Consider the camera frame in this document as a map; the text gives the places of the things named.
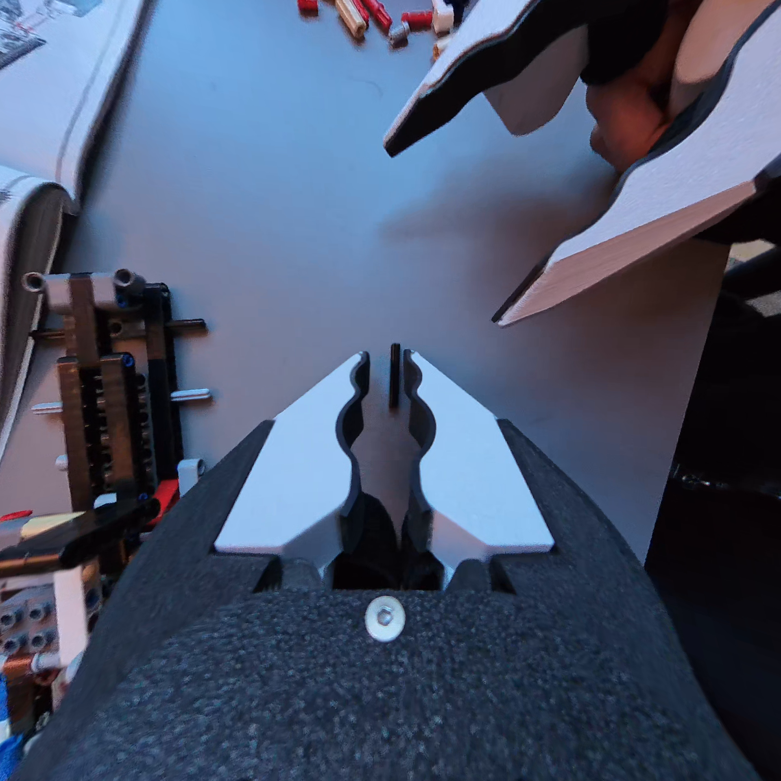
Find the lego instruction booklet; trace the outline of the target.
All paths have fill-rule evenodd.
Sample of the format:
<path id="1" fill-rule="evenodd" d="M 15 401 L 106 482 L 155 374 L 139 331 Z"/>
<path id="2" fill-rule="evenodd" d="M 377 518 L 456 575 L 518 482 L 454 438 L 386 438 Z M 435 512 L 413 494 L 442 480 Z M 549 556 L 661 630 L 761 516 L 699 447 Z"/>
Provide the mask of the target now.
<path id="1" fill-rule="evenodd" d="M 149 2 L 1 3 L 1 454 L 24 391 L 65 216 L 81 209 L 94 137 Z"/>

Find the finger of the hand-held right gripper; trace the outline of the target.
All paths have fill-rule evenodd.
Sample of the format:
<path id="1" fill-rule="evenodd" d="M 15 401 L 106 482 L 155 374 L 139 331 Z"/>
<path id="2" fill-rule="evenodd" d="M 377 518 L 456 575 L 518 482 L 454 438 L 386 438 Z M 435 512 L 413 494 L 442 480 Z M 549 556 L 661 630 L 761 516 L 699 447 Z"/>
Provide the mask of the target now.
<path id="1" fill-rule="evenodd" d="M 734 44 L 686 119 L 622 176 L 604 214 L 541 261 L 493 315 L 507 327 L 721 222 L 779 175 L 780 10 Z"/>
<path id="2" fill-rule="evenodd" d="M 588 26 L 610 2 L 478 2 L 384 138 L 394 157 L 484 94 L 511 134 L 550 122 L 589 61 Z"/>

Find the person's right hand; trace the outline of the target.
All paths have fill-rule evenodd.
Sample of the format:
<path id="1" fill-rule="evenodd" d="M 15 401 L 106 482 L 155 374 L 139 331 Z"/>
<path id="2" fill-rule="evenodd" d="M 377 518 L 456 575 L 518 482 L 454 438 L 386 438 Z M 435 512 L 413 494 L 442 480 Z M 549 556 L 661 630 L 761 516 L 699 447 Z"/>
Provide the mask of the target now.
<path id="1" fill-rule="evenodd" d="M 591 149 L 617 172 L 625 172 L 659 140 L 670 120 L 666 101 L 655 97 L 670 85 L 674 65 L 639 64 L 610 83 L 587 88 L 595 120 Z"/>

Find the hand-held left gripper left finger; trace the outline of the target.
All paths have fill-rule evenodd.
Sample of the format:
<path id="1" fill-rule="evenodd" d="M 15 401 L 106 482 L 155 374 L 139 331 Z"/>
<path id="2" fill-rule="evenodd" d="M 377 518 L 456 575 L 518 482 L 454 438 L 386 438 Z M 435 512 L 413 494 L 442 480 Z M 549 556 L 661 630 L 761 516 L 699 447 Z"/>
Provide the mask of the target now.
<path id="1" fill-rule="evenodd" d="M 362 487 L 352 445 L 364 427 L 369 372 L 368 352 L 355 353 L 274 418 L 217 553 L 303 559 L 322 575 L 356 545 Z"/>

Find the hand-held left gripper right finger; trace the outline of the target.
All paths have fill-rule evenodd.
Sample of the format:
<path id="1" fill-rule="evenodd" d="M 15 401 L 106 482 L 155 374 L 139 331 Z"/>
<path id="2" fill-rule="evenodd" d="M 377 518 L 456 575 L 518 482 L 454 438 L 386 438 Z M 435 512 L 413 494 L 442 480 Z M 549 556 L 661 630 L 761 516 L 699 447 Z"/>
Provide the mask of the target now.
<path id="1" fill-rule="evenodd" d="M 404 352 L 408 430 L 419 447 L 404 541 L 447 587 L 466 561 L 546 554 L 554 538 L 504 435 L 504 421 L 417 351 Z"/>

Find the partly built lego truck model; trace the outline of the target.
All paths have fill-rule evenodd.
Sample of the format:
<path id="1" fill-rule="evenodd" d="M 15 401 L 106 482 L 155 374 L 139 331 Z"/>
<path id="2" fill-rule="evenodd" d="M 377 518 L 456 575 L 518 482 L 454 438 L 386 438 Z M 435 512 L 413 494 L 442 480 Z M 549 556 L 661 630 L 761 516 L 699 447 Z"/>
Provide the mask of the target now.
<path id="1" fill-rule="evenodd" d="M 36 414 L 63 424 L 71 509 L 2 516 L 2 754 L 20 749 L 64 696 L 112 587 L 142 542 L 196 481 L 201 460 L 183 457 L 179 406 L 208 401 L 179 390 L 174 338 L 203 334 L 202 319 L 172 318 L 169 288 L 132 271 L 22 280 L 62 329 L 60 400 Z"/>

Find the pile of coloured lego pieces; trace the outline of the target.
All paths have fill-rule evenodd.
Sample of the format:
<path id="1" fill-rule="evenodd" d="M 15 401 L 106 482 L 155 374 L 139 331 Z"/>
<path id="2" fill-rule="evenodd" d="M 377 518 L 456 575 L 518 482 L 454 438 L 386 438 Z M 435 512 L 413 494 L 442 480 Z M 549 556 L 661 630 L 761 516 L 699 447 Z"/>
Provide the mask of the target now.
<path id="1" fill-rule="evenodd" d="M 431 63 L 447 50 L 474 5 L 471 1 L 297 1 L 307 22 L 333 16 L 347 39 L 361 47 L 383 44 L 391 53 L 428 50 Z"/>

